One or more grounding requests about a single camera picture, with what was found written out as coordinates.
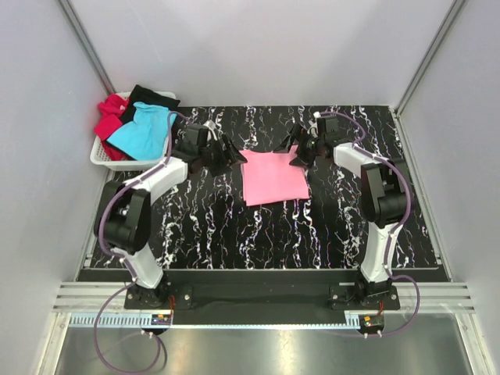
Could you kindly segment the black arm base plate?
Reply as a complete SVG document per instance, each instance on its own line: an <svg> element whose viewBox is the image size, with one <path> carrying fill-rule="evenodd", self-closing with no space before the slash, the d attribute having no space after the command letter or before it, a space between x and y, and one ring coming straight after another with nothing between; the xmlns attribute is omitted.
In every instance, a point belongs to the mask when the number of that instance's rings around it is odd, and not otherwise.
<svg viewBox="0 0 500 375"><path fill-rule="evenodd" d="M347 311L398 310L396 287L356 270L173 270L153 291L132 287L125 309L174 311L181 325L340 323Z"/></svg>

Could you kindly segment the pink t shirt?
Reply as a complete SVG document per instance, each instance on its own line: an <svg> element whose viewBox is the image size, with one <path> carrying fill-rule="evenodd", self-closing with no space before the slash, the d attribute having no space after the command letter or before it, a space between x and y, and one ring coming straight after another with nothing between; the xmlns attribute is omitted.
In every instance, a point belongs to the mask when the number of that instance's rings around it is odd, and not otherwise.
<svg viewBox="0 0 500 375"><path fill-rule="evenodd" d="M289 153L243 150L247 162L241 165L243 199L247 206L295 199L309 199L305 170L291 166L297 146Z"/></svg>

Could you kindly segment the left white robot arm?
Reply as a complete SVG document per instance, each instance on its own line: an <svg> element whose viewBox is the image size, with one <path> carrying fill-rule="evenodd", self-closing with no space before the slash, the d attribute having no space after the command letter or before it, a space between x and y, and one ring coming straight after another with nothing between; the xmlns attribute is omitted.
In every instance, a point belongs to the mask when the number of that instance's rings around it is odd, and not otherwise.
<svg viewBox="0 0 500 375"><path fill-rule="evenodd" d="M152 206L165 193L206 169L217 177L247 159L229 137L216 134L213 124L188 125L175 143L168 140L166 156L131 180L107 182L94 224L101 250L129 271L129 289L151 309L161 309L169 298L168 278L149 246Z"/></svg>

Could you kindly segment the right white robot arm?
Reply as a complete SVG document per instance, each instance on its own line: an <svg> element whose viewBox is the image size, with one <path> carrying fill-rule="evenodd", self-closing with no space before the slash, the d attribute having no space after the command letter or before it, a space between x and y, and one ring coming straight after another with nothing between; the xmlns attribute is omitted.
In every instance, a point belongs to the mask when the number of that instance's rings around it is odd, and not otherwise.
<svg viewBox="0 0 500 375"><path fill-rule="evenodd" d="M391 294L391 262L398 235L412 209L413 193L405 161L391 160L360 146L363 127L345 114L315 112L316 125L295 124L273 150L288 153L296 145L292 166L310 168L316 157L331 160L361 180L361 210L369 224L364 259L344 303L373 309Z"/></svg>

